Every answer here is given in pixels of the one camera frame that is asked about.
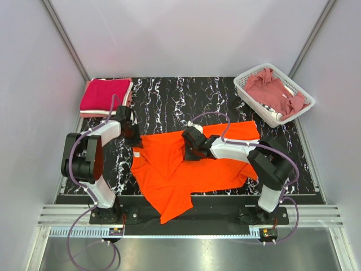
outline pink cloth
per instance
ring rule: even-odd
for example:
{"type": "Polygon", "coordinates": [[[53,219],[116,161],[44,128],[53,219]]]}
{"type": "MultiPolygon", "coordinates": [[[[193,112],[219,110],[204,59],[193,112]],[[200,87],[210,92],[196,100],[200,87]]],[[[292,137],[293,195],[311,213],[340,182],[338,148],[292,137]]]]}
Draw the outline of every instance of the pink cloth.
{"type": "Polygon", "coordinates": [[[80,110],[116,110],[117,106],[119,106],[117,99],[115,99],[113,108],[110,108],[112,95],[117,94],[120,102],[127,104],[128,100],[131,99],[130,83],[131,79],[129,78],[115,80],[93,79],[91,82],[87,82],[80,110]]]}
{"type": "Polygon", "coordinates": [[[281,121],[288,119],[307,106],[304,104],[305,97],[302,93],[297,92],[295,96],[292,96],[281,80],[273,76],[273,70],[269,68],[265,68],[257,75],[251,75],[244,90],[257,102],[281,113],[281,121]]]}
{"type": "MultiPolygon", "coordinates": [[[[123,105],[130,107],[131,105],[131,94],[132,91],[129,92],[129,95],[126,96],[123,100],[123,105]]],[[[104,111],[104,113],[98,113],[98,110],[84,110],[80,112],[80,117],[86,119],[90,117],[107,117],[109,115],[109,111],[104,111]]]]}

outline metal floor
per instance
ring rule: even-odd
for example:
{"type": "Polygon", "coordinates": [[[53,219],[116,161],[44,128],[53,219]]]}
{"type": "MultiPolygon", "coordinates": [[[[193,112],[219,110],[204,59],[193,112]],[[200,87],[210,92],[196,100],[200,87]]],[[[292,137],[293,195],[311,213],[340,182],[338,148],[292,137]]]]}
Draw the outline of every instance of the metal floor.
{"type": "MultiPolygon", "coordinates": [[[[288,229],[280,230],[282,235],[289,233],[288,229]]],[[[49,238],[40,270],[76,270],[67,260],[65,241],[49,238]]],[[[77,254],[94,241],[72,238],[72,253],[77,254]]],[[[230,239],[123,239],[116,245],[121,265],[111,270],[341,270],[328,229],[301,228],[289,241],[266,247],[254,240],[230,239]]],[[[76,262],[83,268],[99,270],[110,263],[112,256],[110,247],[96,244],[77,256],[76,262]]]]}

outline folded clothes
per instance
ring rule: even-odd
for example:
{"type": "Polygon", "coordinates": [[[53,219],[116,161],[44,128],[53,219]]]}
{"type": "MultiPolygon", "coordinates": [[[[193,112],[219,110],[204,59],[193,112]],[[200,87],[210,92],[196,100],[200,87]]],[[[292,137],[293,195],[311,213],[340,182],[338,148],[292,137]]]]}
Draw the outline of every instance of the folded clothes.
{"type": "Polygon", "coordinates": [[[273,70],[265,68],[257,75],[251,75],[244,90],[260,104],[265,104],[282,114],[280,120],[286,120],[307,105],[301,92],[290,94],[281,80],[273,76],[273,70]]]}
{"type": "Polygon", "coordinates": [[[80,114],[83,117],[107,116],[109,111],[115,113],[119,105],[117,99],[111,108],[112,96],[116,94],[122,105],[130,105],[131,88],[133,82],[131,78],[114,80],[93,79],[86,83],[85,94],[80,104],[80,114]]]}
{"type": "MultiPolygon", "coordinates": [[[[227,124],[203,127],[204,134],[222,134],[227,124]]],[[[142,136],[144,148],[133,147],[131,172],[149,203],[161,214],[161,223],[193,207],[191,193],[241,187],[247,177],[257,179],[248,163],[230,159],[184,161],[183,131],[142,136]]],[[[232,123],[228,138],[254,140],[254,121],[232,123]]]]}

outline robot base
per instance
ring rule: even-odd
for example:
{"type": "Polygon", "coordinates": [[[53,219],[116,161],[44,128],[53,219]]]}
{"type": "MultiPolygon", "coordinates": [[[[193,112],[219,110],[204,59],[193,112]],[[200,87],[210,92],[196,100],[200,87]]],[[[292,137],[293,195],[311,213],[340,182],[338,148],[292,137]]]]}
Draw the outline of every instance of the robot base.
{"type": "Polygon", "coordinates": [[[289,225],[287,209],[277,207],[272,213],[260,209],[259,207],[239,207],[238,208],[240,225],[271,225],[275,224],[275,218],[278,225],[289,225]]]}
{"type": "Polygon", "coordinates": [[[112,208],[102,209],[96,208],[91,211],[89,224],[98,224],[98,225],[109,225],[109,224],[123,224],[123,219],[125,215],[124,224],[134,225],[138,223],[139,217],[139,208],[136,206],[122,206],[118,198],[114,202],[112,208]]]}

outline black mounting bracket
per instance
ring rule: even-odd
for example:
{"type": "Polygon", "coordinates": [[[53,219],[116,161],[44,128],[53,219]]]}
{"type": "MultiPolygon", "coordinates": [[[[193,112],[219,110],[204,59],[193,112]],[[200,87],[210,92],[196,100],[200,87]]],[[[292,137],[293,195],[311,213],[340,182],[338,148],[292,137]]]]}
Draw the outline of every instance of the black mounting bracket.
{"type": "Polygon", "coordinates": [[[98,209],[91,211],[89,224],[122,224],[122,215],[125,215],[125,225],[135,225],[138,223],[139,218],[139,207],[137,206],[122,206],[120,216],[107,217],[103,213],[99,212],[98,209]]]}
{"type": "Polygon", "coordinates": [[[240,225],[289,225],[287,209],[277,207],[272,213],[260,209],[259,207],[239,207],[238,218],[240,225]]]}

